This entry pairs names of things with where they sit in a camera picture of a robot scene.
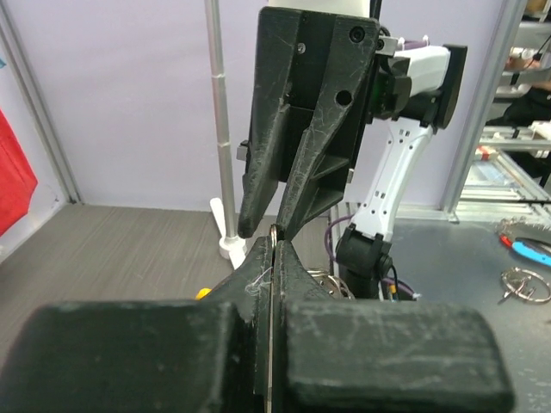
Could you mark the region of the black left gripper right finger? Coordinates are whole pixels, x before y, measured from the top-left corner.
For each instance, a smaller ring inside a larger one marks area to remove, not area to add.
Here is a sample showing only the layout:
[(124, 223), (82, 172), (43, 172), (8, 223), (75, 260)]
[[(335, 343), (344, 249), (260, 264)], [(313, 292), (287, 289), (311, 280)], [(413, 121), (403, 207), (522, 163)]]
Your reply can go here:
[(476, 310), (370, 299), (274, 302), (275, 412), (510, 412), (515, 391)]

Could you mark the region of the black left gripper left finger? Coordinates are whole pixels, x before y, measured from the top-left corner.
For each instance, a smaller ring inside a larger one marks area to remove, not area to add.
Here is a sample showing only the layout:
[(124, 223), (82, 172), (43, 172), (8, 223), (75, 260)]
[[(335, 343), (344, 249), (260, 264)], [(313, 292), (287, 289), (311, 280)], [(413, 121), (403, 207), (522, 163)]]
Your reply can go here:
[(36, 309), (1, 370), (4, 412), (261, 412), (273, 244), (200, 300)]

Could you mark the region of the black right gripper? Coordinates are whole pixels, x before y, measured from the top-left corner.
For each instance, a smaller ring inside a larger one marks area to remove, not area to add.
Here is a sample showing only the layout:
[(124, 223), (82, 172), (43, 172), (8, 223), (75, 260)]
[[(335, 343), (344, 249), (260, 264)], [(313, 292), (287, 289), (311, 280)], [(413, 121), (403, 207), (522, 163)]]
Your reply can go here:
[(242, 238), (254, 235), (280, 183), (280, 239), (294, 238), (344, 197), (370, 119), (378, 45), (374, 18), (261, 9)]

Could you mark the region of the large keyring with yellow grip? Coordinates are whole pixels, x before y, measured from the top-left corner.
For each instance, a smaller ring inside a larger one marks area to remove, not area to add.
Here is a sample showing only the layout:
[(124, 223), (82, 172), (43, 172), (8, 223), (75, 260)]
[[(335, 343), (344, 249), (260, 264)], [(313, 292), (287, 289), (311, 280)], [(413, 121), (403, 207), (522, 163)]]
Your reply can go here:
[(266, 308), (273, 297), (340, 299), (344, 284), (326, 272), (303, 267), (289, 241), (257, 237), (243, 262), (215, 287), (203, 288), (196, 299), (235, 304), (241, 312)]

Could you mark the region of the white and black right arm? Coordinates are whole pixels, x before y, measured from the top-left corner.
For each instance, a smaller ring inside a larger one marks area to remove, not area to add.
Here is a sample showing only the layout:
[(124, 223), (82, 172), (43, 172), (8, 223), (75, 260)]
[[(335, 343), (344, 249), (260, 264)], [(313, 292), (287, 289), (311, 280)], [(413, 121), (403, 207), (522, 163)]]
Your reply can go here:
[(365, 127), (384, 120), (374, 191), (350, 218), (335, 260), (356, 298), (398, 300), (406, 287), (390, 256), (396, 212), (421, 152), (452, 119), (466, 57), (465, 46), (394, 38), (378, 11), (262, 8), (238, 234), (253, 235), (279, 185), (278, 240), (334, 207)]

